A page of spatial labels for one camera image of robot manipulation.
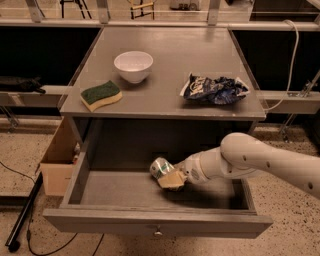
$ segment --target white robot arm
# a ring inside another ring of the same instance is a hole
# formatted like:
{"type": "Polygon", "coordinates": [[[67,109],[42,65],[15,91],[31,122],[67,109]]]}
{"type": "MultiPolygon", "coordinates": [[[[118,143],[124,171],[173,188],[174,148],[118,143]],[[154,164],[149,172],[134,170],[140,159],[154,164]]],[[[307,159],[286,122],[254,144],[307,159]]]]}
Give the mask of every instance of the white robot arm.
{"type": "Polygon", "coordinates": [[[246,178],[262,170],[320,199],[320,158],[277,149],[243,133],[227,135],[220,147],[191,155],[175,168],[158,179],[161,187],[246,178]]]}

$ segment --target yellow sponge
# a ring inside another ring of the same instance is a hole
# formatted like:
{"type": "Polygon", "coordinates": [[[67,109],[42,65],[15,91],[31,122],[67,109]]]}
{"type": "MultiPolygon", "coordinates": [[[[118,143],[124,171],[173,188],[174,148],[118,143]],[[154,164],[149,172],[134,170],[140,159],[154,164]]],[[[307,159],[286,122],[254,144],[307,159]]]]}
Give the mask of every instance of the yellow sponge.
{"type": "Polygon", "coordinates": [[[81,93],[82,102],[91,112],[104,105],[115,103],[121,98],[119,87],[112,81],[91,87],[81,93]]]}

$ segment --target terrazzo floor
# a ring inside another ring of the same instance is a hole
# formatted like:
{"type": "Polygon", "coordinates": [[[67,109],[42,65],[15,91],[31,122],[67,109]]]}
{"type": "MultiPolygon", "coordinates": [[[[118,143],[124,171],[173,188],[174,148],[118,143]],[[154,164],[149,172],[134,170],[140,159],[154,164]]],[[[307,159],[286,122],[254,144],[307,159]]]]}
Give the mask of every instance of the terrazzo floor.
{"type": "MultiPolygon", "coordinates": [[[[10,168],[33,178],[59,121],[21,120],[13,133],[0,119],[0,161],[10,168]]],[[[289,129],[291,143],[284,143],[277,127],[257,127],[254,136],[272,146],[318,156],[301,127],[289,129]]],[[[27,195],[32,182],[0,166],[1,195],[27,195]]],[[[271,216],[274,223],[256,239],[223,238],[154,238],[105,234],[95,255],[320,255],[320,200],[267,173],[248,179],[258,215],[271,216]]],[[[47,222],[42,212],[56,208],[60,197],[48,197],[43,187],[35,201],[30,225],[31,247],[37,254],[51,252],[64,245],[74,234],[61,233],[47,222]]],[[[12,255],[5,242],[19,214],[17,209],[0,211],[0,255],[12,255]]],[[[13,255],[32,255],[29,252],[24,224],[18,241],[21,246],[13,255]]],[[[93,255],[101,234],[78,234],[63,250],[54,255],[93,255]]]]}

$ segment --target gray cabinet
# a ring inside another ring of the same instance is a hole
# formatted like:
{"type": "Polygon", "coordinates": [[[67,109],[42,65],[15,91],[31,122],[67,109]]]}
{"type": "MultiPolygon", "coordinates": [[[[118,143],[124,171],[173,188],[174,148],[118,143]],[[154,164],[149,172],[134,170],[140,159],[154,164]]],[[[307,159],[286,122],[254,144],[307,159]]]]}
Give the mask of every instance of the gray cabinet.
{"type": "Polygon", "coordinates": [[[227,30],[106,27],[61,113],[70,121],[81,153],[60,207],[44,211],[59,230],[254,238],[272,224],[270,217],[257,215],[245,180],[215,179],[172,192],[161,189],[148,170],[157,156],[176,163],[218,146],[229,132],[247,132],[253,122],[264,120],[227,30]],[[128,45],[154,58],[152,74],[136,86],[113,67],[113,59],[130,50],[128,45]],[[199,70],[239,76],[252,93],[230,106],[186,102],[179,91],[188,73],[199,70]],[[119,85],[123,98],[90,113],[80,92],[106,80],[119,85]]]}

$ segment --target plastic wrapper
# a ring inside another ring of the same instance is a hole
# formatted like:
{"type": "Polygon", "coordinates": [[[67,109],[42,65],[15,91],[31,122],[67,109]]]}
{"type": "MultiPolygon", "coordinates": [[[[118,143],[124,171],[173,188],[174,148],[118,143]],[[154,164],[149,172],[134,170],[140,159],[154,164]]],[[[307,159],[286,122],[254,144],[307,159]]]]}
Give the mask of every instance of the plastic wrapper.
{"type": "Polygon", "coordinates": [[[190,74],[189,80],[180,95],[187,100],[226,105],[245,98],[249,93],[249,87],[239,78],[219,77],[211,79],[190,74]]]}
{"type": "Polygon", "coordinates": [[[170,176],[170,175],[175,175],[178,174],[178,169],[176,169],[172,164],[170,164],[166,159],[162,157],[158,157],[155,159],[152,164],[150,165],[150,173],[154,178],[158,180],[158,183],[160,187],[162,188],[167,188],[172,191],[178,191],[180,188],[183,187],[183,183],[179,181],[178,183],[181,183],[180,185],[174,186],[174,187],[167,187],[165,186],[165,181],[161,179],[164,176],[170,176]]]}

